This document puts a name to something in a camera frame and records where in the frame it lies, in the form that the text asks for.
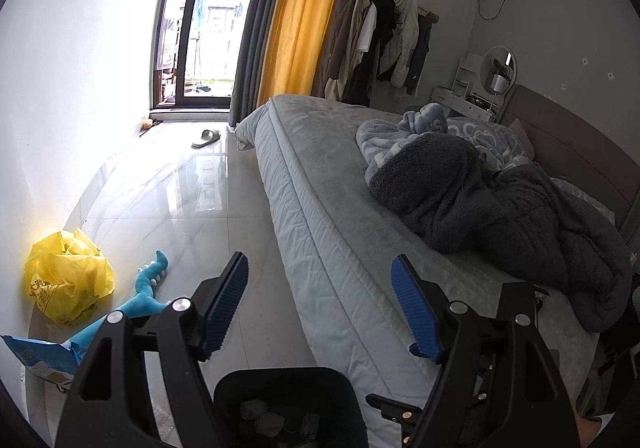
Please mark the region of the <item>yellow plastic bag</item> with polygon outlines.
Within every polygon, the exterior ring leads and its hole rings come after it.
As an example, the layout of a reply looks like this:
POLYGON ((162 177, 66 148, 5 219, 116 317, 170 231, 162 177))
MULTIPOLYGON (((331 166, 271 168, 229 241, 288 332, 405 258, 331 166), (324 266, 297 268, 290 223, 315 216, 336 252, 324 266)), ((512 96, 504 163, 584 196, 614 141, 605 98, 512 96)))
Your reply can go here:
POLYGON ((60 327, 86 319, 115 290, 111 264, 80 229, 61 230, 36 242, 23 279, 26 296, 60 327))

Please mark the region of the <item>black framed balcony door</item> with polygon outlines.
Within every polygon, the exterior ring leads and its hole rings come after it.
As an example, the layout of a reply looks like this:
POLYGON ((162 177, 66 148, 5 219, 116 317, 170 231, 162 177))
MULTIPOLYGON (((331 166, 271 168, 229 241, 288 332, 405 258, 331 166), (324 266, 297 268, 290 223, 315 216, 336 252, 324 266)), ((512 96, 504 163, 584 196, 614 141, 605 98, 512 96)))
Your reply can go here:
POLYGON ((152 107, 230 106, 250 0, 160 0, 152 107))

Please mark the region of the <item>yellow curtain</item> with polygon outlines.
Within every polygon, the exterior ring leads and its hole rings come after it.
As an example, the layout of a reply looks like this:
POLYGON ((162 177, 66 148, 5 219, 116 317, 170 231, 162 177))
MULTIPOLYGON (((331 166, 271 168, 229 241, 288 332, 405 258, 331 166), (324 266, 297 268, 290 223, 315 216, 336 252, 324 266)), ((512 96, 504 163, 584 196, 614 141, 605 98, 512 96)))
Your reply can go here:
POLYGON ((257 104, 281 93, 311 93, 334 0, 277 0, 257 104))

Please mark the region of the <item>white dresser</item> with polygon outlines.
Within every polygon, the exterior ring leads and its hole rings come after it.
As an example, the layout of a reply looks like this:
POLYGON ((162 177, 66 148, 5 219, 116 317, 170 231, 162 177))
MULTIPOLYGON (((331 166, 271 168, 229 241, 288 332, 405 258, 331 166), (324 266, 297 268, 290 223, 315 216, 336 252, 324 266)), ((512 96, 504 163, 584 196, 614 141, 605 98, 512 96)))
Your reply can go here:
POLYGON ((451 86, 433 89, 431 100, 448 108, 450 117, 459 114, 483 122, 492 122, 496 118, 499 107, 494 97, 480 85, 482 60, 478 54, 467 54, 459 60, 451 86))

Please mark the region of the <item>grey slipper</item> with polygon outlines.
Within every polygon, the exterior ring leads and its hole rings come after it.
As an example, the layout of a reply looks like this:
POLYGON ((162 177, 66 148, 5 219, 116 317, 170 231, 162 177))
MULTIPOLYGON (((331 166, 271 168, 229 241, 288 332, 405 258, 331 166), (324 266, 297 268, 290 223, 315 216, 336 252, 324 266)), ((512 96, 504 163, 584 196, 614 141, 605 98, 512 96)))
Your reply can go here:
POLYGON ((191 148, 199 150, 209 145, 213 145, 220 139, 220 132, 218 130, 204 129, 201 133, 199 142, 193 142, 191 148))

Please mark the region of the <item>beige upholstered headboard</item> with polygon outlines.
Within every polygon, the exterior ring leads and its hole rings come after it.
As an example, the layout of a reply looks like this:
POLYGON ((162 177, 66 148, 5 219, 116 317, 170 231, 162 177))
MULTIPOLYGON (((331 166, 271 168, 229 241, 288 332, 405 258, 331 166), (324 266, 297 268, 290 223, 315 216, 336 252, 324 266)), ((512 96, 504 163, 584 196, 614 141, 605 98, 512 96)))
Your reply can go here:
POLYGON ((604 204, 627 242, 639 226, 639 165, 600 130, 553 100, 513 87, 497 122, 519 121, 535 161, 551 177, 563 177, 604 204))

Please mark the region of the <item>blue cloud pattern duvet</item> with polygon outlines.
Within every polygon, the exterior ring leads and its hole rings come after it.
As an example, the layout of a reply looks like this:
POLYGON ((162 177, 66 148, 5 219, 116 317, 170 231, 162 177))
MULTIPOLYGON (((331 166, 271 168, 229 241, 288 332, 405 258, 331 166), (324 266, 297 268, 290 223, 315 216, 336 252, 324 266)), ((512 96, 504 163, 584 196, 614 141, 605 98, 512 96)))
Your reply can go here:
POLYGON ((405 112, 399 123, 369 119, 359 126, 356 142, 367 163, 367 185, 391 159, 422 138, 463 140, 480 154, 480 166, 491 173, 533 163, 533 154, 513 129, 469 117, 446 117, 440 104, 429 103, 419 111, 405 112))

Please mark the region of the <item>grey pillow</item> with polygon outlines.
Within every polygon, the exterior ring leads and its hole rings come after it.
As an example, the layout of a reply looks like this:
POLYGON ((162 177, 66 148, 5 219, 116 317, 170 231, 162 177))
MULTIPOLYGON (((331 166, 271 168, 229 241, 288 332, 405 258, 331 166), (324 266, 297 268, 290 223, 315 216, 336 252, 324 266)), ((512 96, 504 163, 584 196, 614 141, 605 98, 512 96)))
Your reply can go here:
POLYGON ((535 160, 535 149, 533 143, 529 140, 528 134, 526 133, 521 121, 519 119, 514 119, 509 128, 512 130, 512 133, 518 137, 518 141, 521 143, 521 147, 529 160, 535 160))

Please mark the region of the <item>blue plush toy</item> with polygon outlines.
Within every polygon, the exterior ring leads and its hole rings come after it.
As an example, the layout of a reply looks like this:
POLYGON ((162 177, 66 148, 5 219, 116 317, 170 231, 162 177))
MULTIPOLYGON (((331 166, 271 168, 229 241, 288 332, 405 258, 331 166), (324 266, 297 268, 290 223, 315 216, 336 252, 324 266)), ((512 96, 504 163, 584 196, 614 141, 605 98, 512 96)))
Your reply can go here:
MULTIPOLYGON (((155 252, 155 259, 138 270, 136 280, 134 280, 134 296, 117 307, 117 310, 128 318, 153 315, 153 313, 162 311, 166 304, 157 301, 155 290, 165 277, 168 266, 168 257, 158 249, 155 252)), ((105 319, 106 315, 93 321, 71 336, 63 343, 63 346, 68 347, 78 359, 82 358, 105 319)))

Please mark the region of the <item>round vanity mirror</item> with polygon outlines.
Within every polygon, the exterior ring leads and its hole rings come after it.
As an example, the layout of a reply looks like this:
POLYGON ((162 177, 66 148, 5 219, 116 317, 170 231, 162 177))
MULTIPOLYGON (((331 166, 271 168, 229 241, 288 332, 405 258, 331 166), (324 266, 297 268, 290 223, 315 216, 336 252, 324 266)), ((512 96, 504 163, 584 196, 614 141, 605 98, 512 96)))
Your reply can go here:
POLYGON ((480 64, 480 80, 491 94, 502 96, 514 85, 518 64, 514 53, 504 46, 491 47, 480 64))

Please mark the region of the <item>clothes rack with garments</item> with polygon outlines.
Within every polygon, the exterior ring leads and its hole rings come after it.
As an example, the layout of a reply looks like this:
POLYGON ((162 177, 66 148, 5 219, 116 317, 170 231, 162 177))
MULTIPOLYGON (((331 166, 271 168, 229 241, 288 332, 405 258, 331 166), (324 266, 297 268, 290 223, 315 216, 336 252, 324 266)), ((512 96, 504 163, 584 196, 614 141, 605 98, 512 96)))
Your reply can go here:
POLYGON ((326 99, 368 106, 376 82, 414 96, 439 15, 418 0, 350 0, 331 50, 326 99))

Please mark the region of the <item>blue pet food bag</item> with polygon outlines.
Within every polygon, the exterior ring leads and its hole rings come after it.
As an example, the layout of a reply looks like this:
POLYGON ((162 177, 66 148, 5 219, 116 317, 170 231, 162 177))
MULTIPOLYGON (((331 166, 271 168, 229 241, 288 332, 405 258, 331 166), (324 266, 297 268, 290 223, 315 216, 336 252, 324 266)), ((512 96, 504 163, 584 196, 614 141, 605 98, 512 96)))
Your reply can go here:
POLYGON ((88 344, 67 340, 64 343, 1 335, 6 347, 34 376, 68 390, 88 350, 88 344))

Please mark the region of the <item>dark grey fleece blanket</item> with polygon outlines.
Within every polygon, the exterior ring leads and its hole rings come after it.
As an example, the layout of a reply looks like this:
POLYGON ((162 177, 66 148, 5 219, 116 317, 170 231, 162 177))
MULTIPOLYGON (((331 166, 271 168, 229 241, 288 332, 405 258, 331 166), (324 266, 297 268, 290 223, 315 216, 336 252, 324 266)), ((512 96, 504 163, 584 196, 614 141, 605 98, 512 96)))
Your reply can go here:
POLYGON ((588 202, 538 166, 497 174, 461 139, 422 138, 391 159, 369 189, 431 249, 470 252, 511 277, 551 286, 589 333, 613 327, 630 300, 630 252, 588 202))

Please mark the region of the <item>grey bed mattress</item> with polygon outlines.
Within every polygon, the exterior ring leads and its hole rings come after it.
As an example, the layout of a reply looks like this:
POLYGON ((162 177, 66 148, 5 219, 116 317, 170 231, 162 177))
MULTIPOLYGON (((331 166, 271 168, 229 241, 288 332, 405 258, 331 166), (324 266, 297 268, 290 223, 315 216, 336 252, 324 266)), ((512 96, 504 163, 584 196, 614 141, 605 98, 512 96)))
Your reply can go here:
POLYGON ((438 369, 411 355, 413 335, 390 284, 406 255, 450 299, 494 316, 506 275, 472 254, 430 249, 371 194, 358 127, 378 111, 280 94, 236 126, 254 149, 285 275, 314 359, 378 394, 423 406, 438 369))

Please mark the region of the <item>grey curtain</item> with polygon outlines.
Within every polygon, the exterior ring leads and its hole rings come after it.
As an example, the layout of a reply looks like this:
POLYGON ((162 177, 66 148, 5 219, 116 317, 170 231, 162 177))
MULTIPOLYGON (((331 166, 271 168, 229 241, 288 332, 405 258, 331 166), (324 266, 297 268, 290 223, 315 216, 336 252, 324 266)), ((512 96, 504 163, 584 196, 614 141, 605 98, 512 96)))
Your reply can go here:
POLYGON ((250 0, 241 39, 229 125, 235 127, 257 106, 267 40, 277 0, 250 0))

